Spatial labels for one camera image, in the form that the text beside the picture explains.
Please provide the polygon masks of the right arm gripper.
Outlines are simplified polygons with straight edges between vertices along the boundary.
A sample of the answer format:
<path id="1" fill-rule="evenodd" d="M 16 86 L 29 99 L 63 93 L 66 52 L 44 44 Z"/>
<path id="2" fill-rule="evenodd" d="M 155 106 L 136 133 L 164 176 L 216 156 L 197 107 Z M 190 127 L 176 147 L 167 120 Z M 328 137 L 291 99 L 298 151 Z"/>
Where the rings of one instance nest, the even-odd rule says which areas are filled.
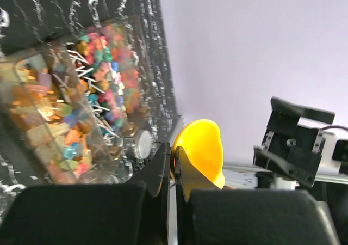
<path id="1" fill-rule="evenodd" d="M 272 97 L 271 115 L 253 165 L 312 187 L 322 158 L 324 131 L 306 118 L 332 125 L 335 113 Z M 326 212 L 306 191 L 219 189 L 174 154 L 179 244 L 338 244 Z"/>

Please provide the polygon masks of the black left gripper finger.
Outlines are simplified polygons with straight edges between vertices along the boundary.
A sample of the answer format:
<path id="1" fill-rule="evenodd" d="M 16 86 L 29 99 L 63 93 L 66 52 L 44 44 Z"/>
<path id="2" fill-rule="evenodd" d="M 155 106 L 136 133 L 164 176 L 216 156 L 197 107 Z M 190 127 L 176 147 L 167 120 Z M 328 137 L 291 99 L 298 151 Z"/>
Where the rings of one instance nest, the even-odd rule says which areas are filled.
<path id="1" fill-rule="evenodd" d="M 25 189 L 1 225 L 1 244 L 167 244 L 170 145 L 122 184 Z"/>

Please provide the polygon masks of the round clear jar lid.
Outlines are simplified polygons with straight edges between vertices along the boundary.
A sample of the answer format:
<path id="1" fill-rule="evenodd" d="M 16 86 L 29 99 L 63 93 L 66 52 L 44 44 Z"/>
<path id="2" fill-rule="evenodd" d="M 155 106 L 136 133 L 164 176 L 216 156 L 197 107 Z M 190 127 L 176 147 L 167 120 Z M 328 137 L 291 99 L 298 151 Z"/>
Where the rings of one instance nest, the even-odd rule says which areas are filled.
<path id="1" fill-rule="evenodd" d="M 148 130 L 139 130 L 135 135 L 135 155 L 139 159 L 146 159 L 152 150 L 152 136 Z"/>

